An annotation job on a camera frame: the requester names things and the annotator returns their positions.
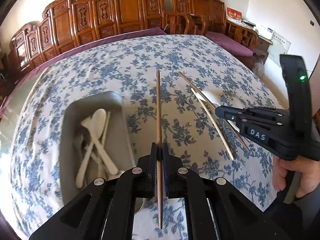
das logo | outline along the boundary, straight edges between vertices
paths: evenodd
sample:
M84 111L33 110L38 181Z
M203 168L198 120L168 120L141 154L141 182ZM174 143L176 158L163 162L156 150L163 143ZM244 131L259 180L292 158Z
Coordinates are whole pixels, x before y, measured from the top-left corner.
M256 137L257 139L262 140L262 141L264 141L266 139L265 134L262 134L260 132L256 132L254 129L250 130L250 134L253 135L254 137Z

brown chopstick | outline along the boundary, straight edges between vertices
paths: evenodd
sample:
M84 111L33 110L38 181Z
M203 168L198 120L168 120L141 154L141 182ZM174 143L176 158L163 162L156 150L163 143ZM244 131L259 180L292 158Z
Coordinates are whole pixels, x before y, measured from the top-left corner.
M159 228L163 222L163 168L162 168L162 127L161 127L161 90L160 71L157 71L157 197Z
M208 105L212 108L212 109L216 109L216 106L211 103L211 101L195 86L195 84L190 80L188 79L184 74L182 74L180 71L178 72L178 74L180 76L183 77L183 79L197 92L199 93L205 101L207 101ZM250 149L248 148L248 146L245 144L244 140L241 138L241 135L231 126L231 124L223 119L223 121L225 122L225 124L230 128L230 130L233 132L233 134L236 136L236 138L240 141L240 143L243 145L243 147L248 151L250 152Z

wooden armrest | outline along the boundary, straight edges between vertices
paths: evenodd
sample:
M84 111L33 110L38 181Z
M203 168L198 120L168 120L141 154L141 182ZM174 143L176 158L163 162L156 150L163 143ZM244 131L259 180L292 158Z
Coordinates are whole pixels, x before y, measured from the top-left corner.
M200 25L201 30L199 30L197 34L206 35L209 28L209 19L206 16L200 14L191 14L191 17L195 25Z
M163 12L162 26L169 29L170 34L197 34L198 27L194 24L189 13Z
M225 19L224 34L250 50L254 49L258 41L258 35L254 30L238 25L228 19Z

wooden sofa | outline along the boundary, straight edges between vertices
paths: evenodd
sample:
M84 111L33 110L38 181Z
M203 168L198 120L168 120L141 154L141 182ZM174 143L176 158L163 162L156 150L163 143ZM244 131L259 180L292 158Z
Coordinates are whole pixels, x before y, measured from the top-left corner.
M242 57L253 55L258 41L254 30L237 25L226 19L224 3L220 0L172 0L175 12L187 12L191 15L203 15L208 18L209 26L206 36L212 39L232 55L243 61ZM201 20L195 24L201 29Z
M170 34L205 34L186 12L165 12L163 0L55 0L39 24L25 24L11 39L9 72L18 80L53 57L91 41L153 27Z

purple seat cushion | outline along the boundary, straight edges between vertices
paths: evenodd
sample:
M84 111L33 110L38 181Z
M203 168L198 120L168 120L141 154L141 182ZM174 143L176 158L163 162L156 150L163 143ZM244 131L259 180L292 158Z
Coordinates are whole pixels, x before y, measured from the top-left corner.
M223 47L233 56L250 57L253 55L251 50L222 33L207 32L206 37Z

